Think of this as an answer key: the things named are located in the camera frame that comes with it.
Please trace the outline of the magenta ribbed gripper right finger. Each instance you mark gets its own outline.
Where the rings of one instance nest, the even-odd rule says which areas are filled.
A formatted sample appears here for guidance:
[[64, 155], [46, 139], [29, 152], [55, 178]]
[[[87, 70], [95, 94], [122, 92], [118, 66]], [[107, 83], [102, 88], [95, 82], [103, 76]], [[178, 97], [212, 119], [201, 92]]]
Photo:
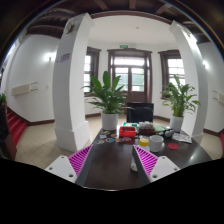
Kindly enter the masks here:
[[153, 153], [137, 145], [133, 146], [132, 155], [135, 160], [139, 175], [146, 183], [155, 182], [180, 170], [180, 168], [168, 157], [157, 157]]

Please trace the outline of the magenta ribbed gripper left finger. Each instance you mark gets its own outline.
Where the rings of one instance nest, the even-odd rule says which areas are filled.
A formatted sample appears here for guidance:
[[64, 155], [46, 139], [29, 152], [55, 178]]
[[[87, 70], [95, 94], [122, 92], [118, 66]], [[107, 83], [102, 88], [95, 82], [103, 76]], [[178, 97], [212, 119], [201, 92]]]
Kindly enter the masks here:
[[46, 171], [74, 183], [81, 173], [91, 149], [92, 145], [87, 146], [70, 156], [60, 155], [46, 168]]

